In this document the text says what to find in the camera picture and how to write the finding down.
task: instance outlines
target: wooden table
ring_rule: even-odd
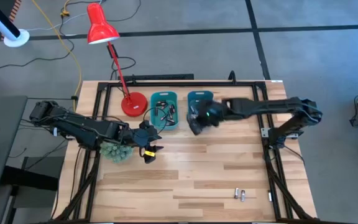
[[[83,82],[77,113],[91,116],[99,81]],[[282,82],[266,81],[270,100],[286,98]],[[174,131],[163,131],[164,146],[151,164],[134,155],[120,164],[102,158],[96,185],[92,222],[249,222],[272,221],[274,212],[269,202],[267,173],[262,159],[262,144],[256,116],[242,121],[221,123],[219,128],[204,130],[195,136],[185,116],[187,94],[193,90],[209,90],[215,100],[230,97],[253,99],[250,87],[131,87],[148,99],[156,91],[174,91],[178,95],[179,124]],[[121,110],[122,93],[115,88],[110,98],[108,115],[117,116],[137,128],[142,116],[129,118]],[[276,126],[290,114],[273,115]],[[287,146],[300,153],[298,141],[287,140]],[[69,143],[60,177],[56,216],[68,205],[75,170],[78,144]],[[78,188],[84,151],[76,167],[74,191]],[[308,178],[302,161],[286,149],[281,150],[289,191],[312,216],[316,216]],[[245,189],[246,200],[233,199],[234,189]],[[88,193],[83,197],[84,217]],[[280,202],[285,217],[285,207]]]

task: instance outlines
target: table leg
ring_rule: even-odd
[[[57,190],[59,179],[47,175],[5,166],[1,184],[34,187],[36,189]]]

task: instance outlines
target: teal plastic bin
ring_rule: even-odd
[[[190,106],[193,108],[198,103],[199,100],[212,100],[214,98],[214,94],[211,91],[191,91],[187,94],[187,106],[188,106],[188,114],[191,114]]]
[[[172,115],[173,120],[175,121],[175,124],[172,126],[166,126],[164,130],[174,130],[178,126],[178,95],[172,91],[163,91],[163,92],[156,92],[153,93],[151,99],[150,99],[150,108],[155,107],[155,104],[158,101],[165,100],[168,103],[168,106],[166,106],[163,110],[166,114],[169,112],[169,106],[173,105],[175,107],[175,113]],[[155,128],[161,130],[166,120],[162,120],[161,118],[164,116],[164,113],[161,110],[158,110],[158,115],[155,115],[155,110],[151,110],[150,112],[150,120],[152,122],[152,125],[155,126]]]

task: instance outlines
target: yellow tag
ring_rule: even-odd
[[[152,156],[152,157],[155,156],[155,153],[154,153],[154,152],[150,152],[150,151],[144,151],[144,154],[146,154],[146,155],[148,155],[148,156]]]

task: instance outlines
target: lamp shade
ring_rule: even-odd
[[[87,11],[91,21],[88,44],[98,44],[119,38],[117,30],[108,24],[103,9],[98,3],[89,4]]]

